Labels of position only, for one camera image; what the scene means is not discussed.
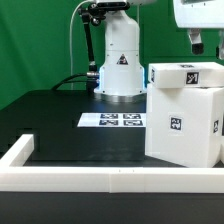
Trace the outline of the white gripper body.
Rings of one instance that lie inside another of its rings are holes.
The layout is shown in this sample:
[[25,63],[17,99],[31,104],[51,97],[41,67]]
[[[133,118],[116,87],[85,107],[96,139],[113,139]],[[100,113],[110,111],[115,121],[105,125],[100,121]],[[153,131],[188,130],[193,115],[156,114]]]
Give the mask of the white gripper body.
[[179,28],[224,28],[224,0],[173,0]]

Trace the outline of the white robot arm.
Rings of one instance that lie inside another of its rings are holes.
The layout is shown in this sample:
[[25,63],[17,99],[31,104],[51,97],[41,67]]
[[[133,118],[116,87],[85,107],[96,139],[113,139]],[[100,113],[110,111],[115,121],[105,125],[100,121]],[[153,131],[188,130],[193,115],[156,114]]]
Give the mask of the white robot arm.
[[[105,21],[105,62],[99,69],[96,97],[112,102],[131,102],[145,95],[144,68],[139,62],[140,28],[126,11],[133,5],[157,0],[93,0],[91,8]],[[204,51],[203,29],[224,29],[224,0],[170,0],[179,28],[187,30],[191,51]]]

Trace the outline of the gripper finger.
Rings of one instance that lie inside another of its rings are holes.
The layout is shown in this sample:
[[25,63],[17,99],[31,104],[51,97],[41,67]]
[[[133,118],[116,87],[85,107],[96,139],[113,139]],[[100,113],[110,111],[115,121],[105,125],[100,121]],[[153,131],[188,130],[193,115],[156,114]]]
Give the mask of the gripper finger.
[[187,30],[187,34],[191,43],[191,51],[194,55],[200,55],[204,52],[204,44],[201,39],[201,31],[197,28]]
[[219,31],[219,44],[216,48],[216,57],[220,60],[224,60],[224,30]]

